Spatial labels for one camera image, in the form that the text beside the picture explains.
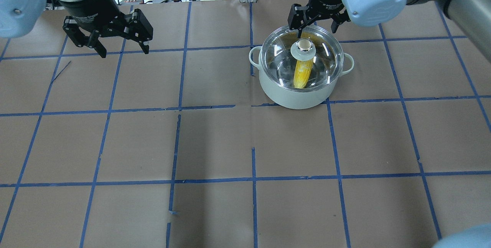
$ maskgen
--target corn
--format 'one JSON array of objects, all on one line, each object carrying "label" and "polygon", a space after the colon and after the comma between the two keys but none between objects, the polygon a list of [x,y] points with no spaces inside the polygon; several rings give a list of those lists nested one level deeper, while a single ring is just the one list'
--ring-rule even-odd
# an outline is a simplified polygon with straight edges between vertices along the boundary
[{"label": "corn", "polygon": [[297,89],[303,89],[307,85],[307,81],[310,77],[310,71],[314,67],[314,58],[307,61],[297,60],[295,66],[295,74],[293,75],[293,87]]}]

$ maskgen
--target pot handle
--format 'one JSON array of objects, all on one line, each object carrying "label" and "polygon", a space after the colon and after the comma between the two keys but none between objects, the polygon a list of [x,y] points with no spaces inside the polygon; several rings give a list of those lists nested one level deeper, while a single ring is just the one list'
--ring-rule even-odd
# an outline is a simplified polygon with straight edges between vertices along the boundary
[{"label": "pot handle", "polygon": [[263,47],[262,47],[262,46],[255,46],[255,47],[253,47],[253,48],[250,50],[250,52],[249,52],[249,61],[250,61],[250,63],[251,63],[253,66],[255,66],[255,67],[258,69],[258,70],[261,70],[261,65],[260,65],[260,64],[258,64],[258,63],[256,63],[256,62],[254,62],[254,60],[252,59],[252,54],[253,54],[254,50],[258,50],[258,49],[261,49],[261,48],[263,48]]},{"label": "pot handle", "polygon": [[351,68],[349,68],[349,70],[347,70],[347,71],[342,71],[341,74],[339,75],[339,77],[342,77],[343,75],[348,74],[354,68],[354,59],[353,59],[353,57],[351,55],[347,54],[347,53],[344,54],[344,57],[348,58],[349,61],[351,62]]}]

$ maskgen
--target pot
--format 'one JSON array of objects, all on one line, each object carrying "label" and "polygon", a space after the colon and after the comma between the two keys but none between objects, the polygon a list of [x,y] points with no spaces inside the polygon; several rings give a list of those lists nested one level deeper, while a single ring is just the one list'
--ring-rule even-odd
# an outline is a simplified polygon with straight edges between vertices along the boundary
[{"label": "pot", "polygon": [[[260,51],[259,64],[252,59],[256,50]],[[296,66],[305,61],[305,57],[313,61],[310,75],[305,87],[295,88]],[[351,62],[347,71],[343,71],[345,57]],[[278,28],[262,46],[251,49],[249,61],[259,70],[259,82],[265,94],[275,103],[290,109],[311,108],[326,101],[339,77],[354,68],[353,57],[343,52],[334,36],[315,25],[303,29],[300,40],[297,31],[290,30],[288,26]]]}]

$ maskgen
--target white pot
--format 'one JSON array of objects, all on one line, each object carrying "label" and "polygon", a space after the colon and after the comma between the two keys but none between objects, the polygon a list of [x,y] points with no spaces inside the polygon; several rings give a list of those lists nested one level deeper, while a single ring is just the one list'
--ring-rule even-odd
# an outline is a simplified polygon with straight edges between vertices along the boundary
[{"label": "white pot", "polygon": [[[257,46],[251,49],[251,51],[249,52],[249,61],[253,66],[255,66],[259,70],[259,82],[261,83],[261,87],[263,88],[265,94],[272,101],[278,103],[283,107],[290,108],[290,109],[307,109],[324,102],[329,97],[329,95],[333,92],[333,89],[339,77],[342,77],[343,75],[349,73],[354,68],[353,57],[351,57],[351,55],[347,53],[342,52],[341,46],[339,45],[339,42],[337,42],[337,40],[335,41],[335,43],[337,43],[337,46],[333,46],[333,47],[336,50],[340,50],[335,52],[338,55],[338,57],[336,57],[335,60],[336,61],[335,64],[338,68],[336,74],[334,74],[333,76],[328,76],[326,82],[323,82],[320,86],[311,89],[308,88],[295,89],[293,87],[290,88],[286,87],[280,84],[279,82],[277,82],[276,80],[274,80],[273,79],[274,77],[271,76],[271,74],[267,74],[269,72],[267,68],[268,63],[265,63],[266,57],[264,55],[262,46]],[[252,54],[256,50],[260,50],[259,64],[253,61],[252,59]],[[347,71],[343,71],[344,57],[348,58],[351,62],[351,67]]]}]

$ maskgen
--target glass lid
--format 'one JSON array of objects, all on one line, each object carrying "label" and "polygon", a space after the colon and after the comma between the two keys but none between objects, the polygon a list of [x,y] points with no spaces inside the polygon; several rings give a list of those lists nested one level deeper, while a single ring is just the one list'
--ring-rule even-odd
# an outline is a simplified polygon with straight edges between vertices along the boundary
[{"label": "glass lid", "polygon": [[[307,26],[303,29],[300,42],[297,33],[288,26],[271,33],[261,50],[263,70],[285,89],[294,92],[317,91],[339,76],[343,69],[343,50],[333,35],[322,27]],[[308,43],[314,46],[314,51],[310,51],[311,57],[305,61],[297,56],[295,50],[303,52],[302,46],[308,46]]]}]

